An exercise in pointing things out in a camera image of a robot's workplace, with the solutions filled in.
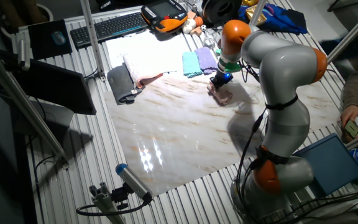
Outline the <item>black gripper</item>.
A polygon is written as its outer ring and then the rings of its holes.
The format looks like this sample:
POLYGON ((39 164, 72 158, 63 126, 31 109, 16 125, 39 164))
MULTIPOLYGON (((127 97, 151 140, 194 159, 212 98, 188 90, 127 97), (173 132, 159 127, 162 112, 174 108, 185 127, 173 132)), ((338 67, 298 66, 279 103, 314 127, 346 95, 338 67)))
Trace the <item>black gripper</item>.
POLYGON ((231 73, 216 72, 215 76, 210 78, 210 81, 215 89, 219 89, 232 79, 233 75, 231 73))

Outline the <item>person's hand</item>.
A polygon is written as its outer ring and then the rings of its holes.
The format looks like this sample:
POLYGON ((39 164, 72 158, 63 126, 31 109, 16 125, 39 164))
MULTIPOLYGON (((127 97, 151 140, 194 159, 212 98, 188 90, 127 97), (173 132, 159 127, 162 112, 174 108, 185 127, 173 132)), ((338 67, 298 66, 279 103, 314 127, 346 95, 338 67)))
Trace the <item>person's hand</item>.
POLYGON ((346 124, 349 121, 355 121, 358 117, 358 106, 356 105, 349 105, 345 109, 343 109, 341 114, 341 124, 342 127, 345 128, 346 124))

